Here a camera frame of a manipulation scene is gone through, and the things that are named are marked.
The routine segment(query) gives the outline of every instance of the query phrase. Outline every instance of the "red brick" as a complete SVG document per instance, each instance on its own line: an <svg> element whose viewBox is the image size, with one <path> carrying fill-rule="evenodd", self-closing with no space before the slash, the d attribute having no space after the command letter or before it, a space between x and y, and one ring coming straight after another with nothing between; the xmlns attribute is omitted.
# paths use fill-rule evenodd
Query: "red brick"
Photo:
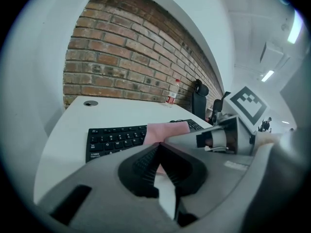
<svg viewBox="0 0 311 233"><path fill-rule="evenodd" d="M108 21L111 15L103 11L84 9L81 16Z"/></svg>
<svg viewBox="0 0 311 233"><path fill-rule="evenodd" d="M181 75L179 73L177 73L177 72L174 72L173 78L177 79L177 80L181 80Z"/></svg>
<svg viewBox="0 0 311 233"><path fill-rule="evenodd" d="M172 77L167 77L166 82L175 85L176 84L176 79L174 79Z"/></svg>
<svg viewBox="0 0 311 233"><path fill-rule="evenodd" d="M188 57L188 53L184 48L181 48L180 52L187 58Z"/></svg>
<svg viewBox="0 0 311 233"><path fill-rule="evenodd" d="M154 47L154 42L152 40L149 40L147 37L139 35L138 36L138 42L140 42L141 44L144 44L145 46L149 47L150 49L152 49Z"/></svg>
<svg viewBox="0 0 311 233"><path fill-rule="evenodd" d="M122 46L125 43L125 38L117 36L112 33L106 33L104 37L104 41Z"/></svg>
<svg viewBox="0 0 311 233"><path fill-rule="evenodd" d="M151 94L141 94L140 96L141 100L147 100L147 101L153 101L153 102L164 102L165 98L157 95L151 95Z"/></svg>
<svg viewBox="0 0 311 233"><path fill-rule="evenodd" d="M163 47L166 48L168 51L170 51L172 53L175 52L175 48L170 43L164 42Z"/></svg>
<svg viewBox="0 0 311 233"><path fill-rule="evenodd" d="M77 96L64 96L64 104L70 105L77 98Z"/></svg>
<svg viewBox="0 0 311 233"><path fill-rule="evenodd" d="M176 49L180 50L181 46L175 41L173 40L170 36L168 36L166 33L164 33L162 30L160 31L159 35L166 40L167 42L169 42L171 45L173 45Z"/></svg>
<svg viewBox="0 0 311 233"><path fill-rule="evenodd" d="M72 36L92 38L92 39L102 39L103 32L93 29L75 28L73 30Z"/></svg>
<svg viewBox="0 0 311 233"><path fill-rule="evenodd" d="M192 64L192 63L190 63L190 66L189 66L193 71L195 70L195 66Z"/></svg>
<svg viewBox="0 0 311 233"><path fill-rule="evenodd" d="M82 72L81 62L68 62L66 61L65 72Z"/></svg>
<svg viewBox="0 0 311 233"><path fill-rule="evenodd" d="M180 59L177 59L177 65L179 65L183 69L185 68L185 64Z"/></svg>
<svg viewBox="0 0 311 233"><path fill-rule="evenodd" d="M180 99L175 99L174 101L175 104L182 104L182 105L189 105L190 101L186 101L186 100L180 100Z"/></svg>
<svg viewBox="0 0 311 233"><path fill-rule="evenodd" d="M124 17L124 18L127 18L131 21L134 21L134 22L137 22L139 24L142 24L143 23L143 19L136 16L136 15L133 15L129 12L126 12L126 11L123 11L123 10L120 10L120 9L117 9L117 8L114 8L114 7L106 7L105 8L105 11L109 12L109 13L112 13L112 14L115 14L115 15L118 15L118 16L121 16L121 17Z"/></svg>
<svg viewBox="0 0 311 233"><path fill-rule="evenodd" d="M137 11L138 11L138 8L134 7L134 6L131 6L129 4L126 4L126 3L121 3L121 5L119 6L121 9L123 10L127 10L133 14L136 14Z"/></svg>
<svg viewBox="0 0 311 233"><path fill-rule="evenodd" d="M193 60L192 63L194 64L195 67L198 67L198 66L199 66L198 63L197 63L195 60Z"/></svg>
<svg viewBox="0 0 311 233"><path fill-rule="evenodd" d="M121 98L122 90L113 88L82 86L82 95Z"/></svg>
<svg viewBox="0 0 311 233"><path fill-rule="evenodd" d="M73 73L64 73L63 78L64 83L71 83L71 84L90 84L91 76L88 74L73 74Z"/></svg>
<svg viewBox="0 0 311 233"><path fill-rule="evenodd" d="M159 62L167 67L171 67L171 62L162 56L160 56Z"/></svg>
<svg viewBox="0 0 311 233"><path fill-rule="evenodd" d="M96 61L96 53L81 50L67 50L66 60Z"/></svg>
<svg viewBox="0 0 311 233"><path fill-rule="evenodd" d="M194 91L194 88L191 87L191 86L188 86L186 84L183 84L183 89L185 89L186 91L189 91L189 92L193 92Z"/></svg>
<svg viewBox="0 0 311 233"><path fill-rule="evenodd" d="M139 72L141 74L147 75L147 76L153 76L155 71L151 70L148 67L144 67L140 64L137 64L135 62L132 61L128 61L128 60L121 60L120 61L120 67L131 70L131 71L135 71L135 72Z"/></svg>
<svg viewBox="0 0 311 233"><path fill-rule="evenodd" d="M189 65L189 64L190 64L189 60L188 60L184 55L182 55L181 52L175 51L175 55L176 55L179 59L181 59L186 65Z"/></svg>
<svg viewBox="0 0 311 233"><path fill-rule="evenodd" d="M102 3L97 2L88 2L86 5L87 9L93 9L93 10L104 10L105 6Z"/></svg>
<svg viewBox="0 0 311 233"><path fill-rule="evenodd" d="M96 21L90 18L80 17L77 20L76 27L94 28Z"/></svg>
<svg viewBox="0 0 311 233"><path fill-rule="evenodd" d="M124 37L136 40L137 39L137 34L129 29L126 29L124 27L120 27L115 24L99 21L95 27L96 29L112 32L115 34L122 35Z"/></svg>
<svg viewBox="0 0 311 233"><path fill-rule="evenodd" d="M145 57L145 56L143 56L143 55L141 55L141 54L139 54L139 53L133 52L132 60L147 66L149 64L149 60L150 59Z"/></svg>
<svg viewBox="0 0 311 233"><path fill-rule="evenodd" d="M126 45L127 48L134 50L136 52L142 53L143 55L147 55L150 58L153 58L155 60L159 59L159 55L154 52L153 50L145 47L144 45L140 44L139 42L132 41L132 40L127 40Z"/></svg>
<svg viewBox="0 0 311 233"><path fill-rule="evenodd" d="M181 82L185 83L186 85L190 85L190 86L192 85L192 82L185 77L181 77Z"/></svg>
<svg viewBox="0 0 311 233"><path fill-rule="evenodd" d="M138 100L138 99L140 99L140 93L139 92L134 92L134 91L124 91L123 92L123 97L125 99L135 99L135 100Z"/></svg>
<svg viewBox="0 0 311 233"><path fill-rule="evenodd" d="M188 55L188 60L195 65L195 60L192 58L192 56Z"/></svg>
<svg viewBox="0 0 311 233"><path fill-rule="evenodd" d="M68 49L85 49L88 44L86 39L70 39Z"/></svg>
<svg viewBox="0 0 311 233"><path fill-rule="evenodd" d="M163 90L162 96L167 97L168 95L169 95L169 91L168 90Z"/></svg>
<svg viewBox="0 0 311 233"><path fill-rule="evenodd" d="M155 95L162 95L162 89L156 88L156 87L150 87L149 93L155 94Z"/></svg>
<svg viewBox="0 0 311 233"><path fill-rule="evenodd" d="M186 76L187 73L184 69L182 69L181 67L179 67L178 65L172 63L171 69L178 72L179 74L181 74L182 76Z"/></svg>
<svg viewBox="0 0 311 233"><path fill-rule="evenodd" d="M98 62L102 64L107 64L110 66L116 66L118 64L118 57L100 53L98 55Z"/></svg>
<svg viewBox="0 0 311 233"><path fill-rule="evenodd" d="M157 86L157 87L162 88L162 89L169 89L169 87L170 87L170 85L168 83L164 83L162 81L159 81L159 80L156 80L153 78L149 78L149 77L145 78L145 83L153 85L153 86Z"/></svg>
<svg viewBox="0 0 311 233"><path fill-rule="evenodd" d="M132 25L132 29L150 39L152 39L153 41L157 42L158 44L162 45L163 40L157 36L155 33L151 32L150 30L146 29L145 27L138 25L138 24L133 24Z"/></svg>
<svg viewBox="0 0 311 233"><path fill-rule="evenodd" d="M116 80L115 87L140 92L149 92L150 90L150 87L147 85L131 82L128 80Z"/></svg>
<svg viewBox="0 0 311 233"><path fill-rule="evenodd" d="M64 85L63 87L64 94L80 95L81 87L79 85Z"/></svg>
<svg viewBox="0 0 311 233"><path fill-rule="evenodd" d="M132 25L131 21L124 19L122 17L117 17L117 16L113 16L111 22L118 24L118 25L121 25L121 26L124 26L126 28L130 28Z"/></svg>
<svg viewBox="0 0 311 233"><path fill-rule="evenodd" d="M190 81L194 82L195 81L195 77L193 77L191 74L187 73L187 79L189 79Z"/></svg>
<svg viewBox="0 0 311 233"><path fill-rule="evenodd" d="M189 66L185 66L185 71L187 71L188 73L190 73L193 77L195 77L195 72L192 71L192 69Z"/></svg>
<svg viewBox="0 0 311 233"><path fill-rule="evenodd" d="M120 48L114 45L110 45L110 44L107 44L101 41L90 41L88 48L91 50L114 54L117 56L121 56L123 58L130 58L130 54L131 54L131 52L127 49Z"/></svg>
<svg viewBox="0 0 311 233"><path fill-rule="evenodd" d="M150 66L151 68L154 68L154 69L156 69L156 70L158 70L158 71L160 71L160 72L163 72L163 73L165 73L165 74L167 74L167 75L169 75L169 76L173 75L173 71L172 71L172 70L170 70L170 69L167 68L166 66L160 64L160 63L157 62L157 61L150 60L149 66Z"/></svg>
<svg viewBox="0 0 311 233"><path fill-rule="evenodd" d="M176 56L174 56L173 54L171 54L170 52L168 52L165 48L163 48L162 46L160 46L159 44L155 44L155 51L164 55L165 57L167 57L169 60L173 61L174 63L176 63L177 58Z"/></svg>
<svg viewBox="0 0 311 233"><path fill-rule="evenodd" d="M127 70L123 70L117 67L104 67L103 68L103 75L110 76L110 77L126 79L127 72L128 72Z"/></svg>
<svg viewBox="0 0 311 233"><path fill-rule="evenodd" d="M155 72L155 78L158 80L166 81L166 75L160 72Z"/></svg>
<svg viewBox="0 0 311 233"><path fill-rule="evenodd" d="M145 21L143 25L146 28L150 29L151 31L155 32L156 34L158 34L160 32L160 29L158 27L156 27L155 25L151 24L148 21Z"/></svg>
<svg viewBox="0 0 311 233"><path fill-rule="evenodd" d="M144 82L144 79L145 79L145 76L130 71L130 72L128 73L127 79L128 79L128 80L131 80L131 81L136 81L136 82L143 83L143 82Z"/></svg>
<svg viewBox="0 0 311 233"><path fill-rule="evenodd" d="M97 85L97 86L110 86L110 87L112 87L113 80L114 79L111 79L108 77L92 75L92 83L93 83L93 85Z"/></svg>
<svg viewBox="0 0 311 233"><path fill-rule="evenodd" d="M81 63L82 71L86 73L102 74L103 66L95 63Z"/></svg>

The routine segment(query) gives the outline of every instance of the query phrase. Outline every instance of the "black slot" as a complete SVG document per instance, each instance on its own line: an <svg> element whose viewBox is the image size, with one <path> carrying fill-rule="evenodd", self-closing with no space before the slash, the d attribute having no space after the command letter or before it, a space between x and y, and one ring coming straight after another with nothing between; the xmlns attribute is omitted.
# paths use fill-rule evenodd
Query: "black slot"
<svg viewBox="0 0 311 233"><path fill-rule="evenodd" d="M51 213L51 216L57 221L69 225L73 216L76 214L91 190L92 188L86 185L76 187Z"/></svg>

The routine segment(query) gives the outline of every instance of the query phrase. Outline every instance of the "white wall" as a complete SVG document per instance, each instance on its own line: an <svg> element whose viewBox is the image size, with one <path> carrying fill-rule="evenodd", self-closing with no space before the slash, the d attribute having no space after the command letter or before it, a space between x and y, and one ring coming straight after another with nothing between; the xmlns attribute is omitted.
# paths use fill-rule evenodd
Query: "white wall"
<svg viewBox="0 0 311 233"><path fill-rule="evenodd" d="M0 60L0 146L22 195L32 198L48 136L64 111L66 49L89 0L31 0L15 21ZM221 86L231 87L234 42L222 0L154 0L190 32Z"/></svg>
<svg viewBox="0 0 311 233"><path fill-rule="evenodd" d="M32 199L38 162L64 111L63 67L77 18L89 0L31 0L1 53L0 144L22 195Z"/></svg>
<svg viewBox="0 0 311 233"><path fill-rule="evenodd" d="M224 0L153 0L193 36L210 61L223 91L234 73L234 36Z"/></svg>

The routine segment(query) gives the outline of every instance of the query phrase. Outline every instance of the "keyboard key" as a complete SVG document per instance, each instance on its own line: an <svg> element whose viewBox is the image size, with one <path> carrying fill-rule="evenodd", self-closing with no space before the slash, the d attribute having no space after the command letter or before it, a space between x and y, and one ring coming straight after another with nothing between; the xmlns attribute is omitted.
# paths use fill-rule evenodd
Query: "keyboard key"
<svg viewBox="0 0 311 233"><path fill-rule="evenodd" d="M123 144L124 144L124 147L132 146L132 142L131 141L124 141Z"/></svg>
<svg viewBox="0 0 311 233"><path fill-rule="evenodd" d="M105 146L105 150L113 150L112 142L105 143L104 146Z"/></svg>
<svg viewBox="0 0 311 233"><path fill-rule="evenodd" d="M108 141L108 137L107 136L101 136L99 138L99 142L107 142Z"/></svg>
<svg viewBox="0 0 311 233"><path fill-rule="evenodd" d="M121 149L123 148L122 142L115 142L115 149Z"/></svg>
<svg viewBox="0 0 311 233"><path fill-rule="evenodd" d="M118 140L119 141L125 140L125 134L119 134L118 135Z"/></svg>
<svg viewBox="0 0 311 233"><path fill-rule="evenodd" d="M103 151L103 145L102 144L91 144L89 150L91 152L99 152L99 151Z"/></svg>
<svg viewBox="0 0 311 233"><path fill-rule="evenodd" d="M132 139L133 138L133 134L132 133L128 133L125 135L126 139Z"/></svg>
<svg viewBox="0 0 311 233"><path fill-rule="evenodd" d="M112 150L112 151L107 152L107 154L113 154L115 152L116 152L115 150Z"/></svg>
<svg viewBox="0 0 311 233"><path fill-rule="evenodd" d="M110 135L109 136L109 142L114 142L117 140L117 136L116 135Z"/></svg>
<svg viewBox="0 0 311 233"><path fill-rule="evenodd" d="M134 139L134 140L132 140L132 142L133 142L134 146L141 144L140 139Z"/></svg>
<svg viewBox="0 0 311 233"><path fill-rule="evenodd" d="M91 137L90 143L98 143L97 137Z"/></svg>

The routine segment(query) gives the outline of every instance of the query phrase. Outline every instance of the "office chair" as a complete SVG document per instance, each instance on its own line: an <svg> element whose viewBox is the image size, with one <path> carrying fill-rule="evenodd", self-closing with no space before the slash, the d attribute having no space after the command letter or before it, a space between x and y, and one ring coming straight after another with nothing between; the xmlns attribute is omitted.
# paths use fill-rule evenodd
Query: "office chair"
<svg viewBox="0 0 311 233"><path fill-rule="evenodd" d="M209 89L206 85L202 84L202 81L195 81L195 90L192 94L192 114L205 120L206 110L206 97L209 93Z"/></svg>

